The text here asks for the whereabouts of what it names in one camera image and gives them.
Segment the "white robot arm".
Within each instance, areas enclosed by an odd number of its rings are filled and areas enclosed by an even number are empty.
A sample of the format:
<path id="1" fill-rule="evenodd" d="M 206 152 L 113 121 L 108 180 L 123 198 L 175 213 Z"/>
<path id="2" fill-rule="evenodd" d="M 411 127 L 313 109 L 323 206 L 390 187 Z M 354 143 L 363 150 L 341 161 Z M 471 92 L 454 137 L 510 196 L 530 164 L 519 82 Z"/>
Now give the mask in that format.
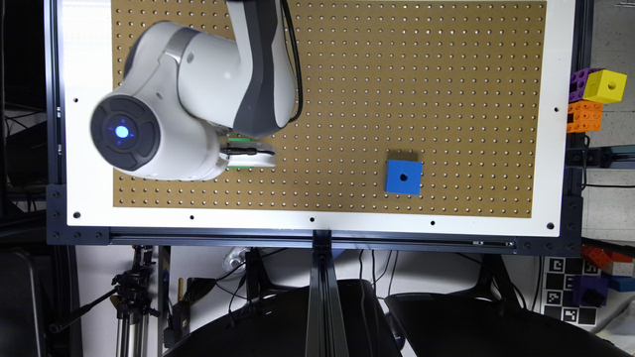
<path id="1" fill-rule="evenodd" d="M 293 119 L 283 1 L 230 1 L 231 40 L 159 22 L 135 42 L 122 85 L 95 107 L 101 157 L 142 179 L 209 180 L 228 167 L 271 168 L 264 138 Z"/>

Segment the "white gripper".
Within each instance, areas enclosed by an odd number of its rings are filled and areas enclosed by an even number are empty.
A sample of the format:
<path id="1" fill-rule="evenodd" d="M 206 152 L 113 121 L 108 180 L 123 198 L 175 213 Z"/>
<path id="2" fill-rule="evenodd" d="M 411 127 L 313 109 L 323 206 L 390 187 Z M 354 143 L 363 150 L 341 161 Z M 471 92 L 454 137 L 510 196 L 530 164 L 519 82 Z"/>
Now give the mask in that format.
<path id="1" fill-rule="evenodd" d="M 273 168 L 277 164 L 276 148 L 268 143 L 229 141 L 221 153 L 231 168 Z"/>

